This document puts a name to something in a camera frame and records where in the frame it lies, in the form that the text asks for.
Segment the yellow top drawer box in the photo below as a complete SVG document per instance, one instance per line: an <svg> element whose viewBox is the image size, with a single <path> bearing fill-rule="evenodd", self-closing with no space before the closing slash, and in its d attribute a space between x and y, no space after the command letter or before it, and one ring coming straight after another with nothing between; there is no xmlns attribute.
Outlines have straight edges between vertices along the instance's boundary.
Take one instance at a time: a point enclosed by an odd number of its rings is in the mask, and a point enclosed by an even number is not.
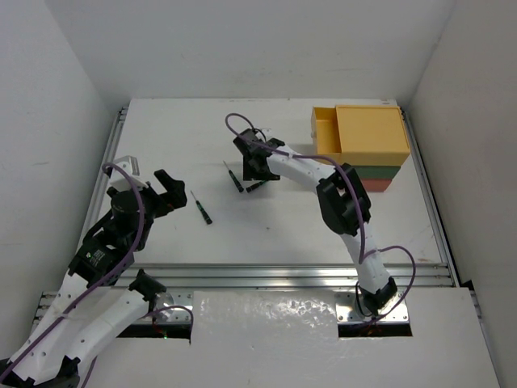
<svg viewBox="0 0 517 388"><path fill-rule="evenodd" d="M402 166L410 155L398 106L314 107L311 131L316 153L352 166Z"/></svg>

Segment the green drawer box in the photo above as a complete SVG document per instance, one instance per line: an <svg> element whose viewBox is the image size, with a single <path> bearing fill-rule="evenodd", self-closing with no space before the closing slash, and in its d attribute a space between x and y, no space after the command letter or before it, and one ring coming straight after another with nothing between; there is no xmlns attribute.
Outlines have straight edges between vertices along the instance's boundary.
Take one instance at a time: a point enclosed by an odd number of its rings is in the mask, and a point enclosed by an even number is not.
<svg viewBox="0 0 517 388"><path fill-rule="evenodd" d="M355 170L361 179L392 180L401 170L400 166L356 166Z"/></svg>

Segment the red bottom drawer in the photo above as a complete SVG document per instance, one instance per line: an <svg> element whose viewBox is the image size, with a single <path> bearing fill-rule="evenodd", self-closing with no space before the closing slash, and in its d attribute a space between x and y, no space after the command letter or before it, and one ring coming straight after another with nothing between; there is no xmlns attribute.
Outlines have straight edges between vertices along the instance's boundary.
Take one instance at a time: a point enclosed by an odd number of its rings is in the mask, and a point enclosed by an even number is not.
<svg viewBox="0 0 517 388"><path fill-rule="evenodd" d="M385 192L392 183L391 179L362 179L364 189L367 192Z"/></svg>

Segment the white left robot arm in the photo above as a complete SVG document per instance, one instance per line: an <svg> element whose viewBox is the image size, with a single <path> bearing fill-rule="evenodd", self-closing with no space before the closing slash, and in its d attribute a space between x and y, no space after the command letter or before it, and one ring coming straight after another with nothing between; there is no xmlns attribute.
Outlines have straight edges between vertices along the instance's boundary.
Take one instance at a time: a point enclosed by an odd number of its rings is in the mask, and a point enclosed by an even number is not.
<svg viewBox="0 0 517 388"><path fill-rule="evenodd" d="M155 219L187 203L185 183L164 170L154 175L157 193L138 175L109 167L110 208L86 233L61 287L25 344L1 361L1 382L10 387L76 387L86 382L97 355L140 318L166 320L174 299L166 286L139 270L122 294L100 314L100 300L144 249Z"/></svg>

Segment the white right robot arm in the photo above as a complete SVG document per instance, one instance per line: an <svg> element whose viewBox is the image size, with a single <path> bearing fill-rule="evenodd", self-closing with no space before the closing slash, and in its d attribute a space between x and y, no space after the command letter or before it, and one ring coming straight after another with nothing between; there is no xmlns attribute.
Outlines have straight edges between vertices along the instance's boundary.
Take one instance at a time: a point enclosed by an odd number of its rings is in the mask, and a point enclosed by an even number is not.
<svg viewBox="0 0 517 388"><path fill-rule="evenodd" d="M284 177L317 196L325 225L337 234L353 259L363 306L378 316L396 295L397 286L384 266L369 226L371 201L355 169L324 164L321 158L302 155L271 138L264 142L247 129L238 134L234 145L241 152L245 172L268 180Z"/></svg>

